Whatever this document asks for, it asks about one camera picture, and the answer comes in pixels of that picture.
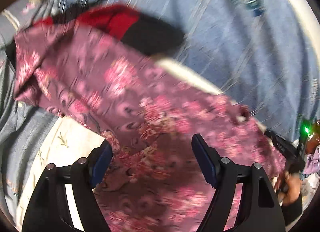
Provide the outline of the person's right hand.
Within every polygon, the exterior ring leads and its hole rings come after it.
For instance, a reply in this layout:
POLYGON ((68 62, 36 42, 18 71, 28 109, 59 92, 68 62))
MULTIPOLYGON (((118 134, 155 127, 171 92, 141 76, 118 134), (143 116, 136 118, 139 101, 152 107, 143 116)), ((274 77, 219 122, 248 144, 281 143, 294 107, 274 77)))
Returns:
POLYGON ((289 173, 288 171, 283 171, 280 174, 274 185, 274 190, 279 190, 282 186, 287 186, 286 192, 280 192, 278 194, 282 206, 287 207, 299 198, 301 185, 302 181, 300 180, 298 173, 289 173))

